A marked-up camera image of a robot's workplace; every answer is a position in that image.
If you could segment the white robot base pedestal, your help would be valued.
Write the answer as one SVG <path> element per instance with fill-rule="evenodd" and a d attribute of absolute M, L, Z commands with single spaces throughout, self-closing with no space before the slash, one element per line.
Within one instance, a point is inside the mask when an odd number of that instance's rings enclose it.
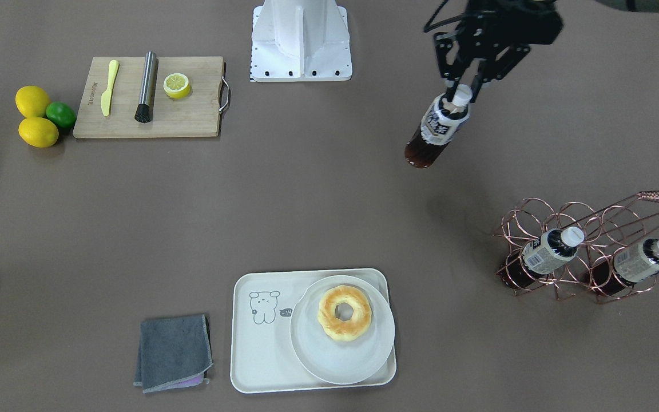
<path fill-rule="evenodd" d="M 253 9 L 253 82 L 333 82 L 353 76 L 348 13 L 335 1 L 265 1 Z"/>

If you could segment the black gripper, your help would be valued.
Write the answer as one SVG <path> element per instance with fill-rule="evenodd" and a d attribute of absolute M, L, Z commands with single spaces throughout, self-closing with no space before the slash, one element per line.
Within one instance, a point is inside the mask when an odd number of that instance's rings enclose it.
<path fill-rule="evenodd" d="M 444 99 L 467 105 L 461 78 L 472 62 L 478 70 L 471 82 L 476 102 L 483 86 L 502 80 L 530 52 L 532 45 L 551 45 L 564 26 L 554 1 L 468 1 L 459 15 L 434 20 L 434 50 Z"/>

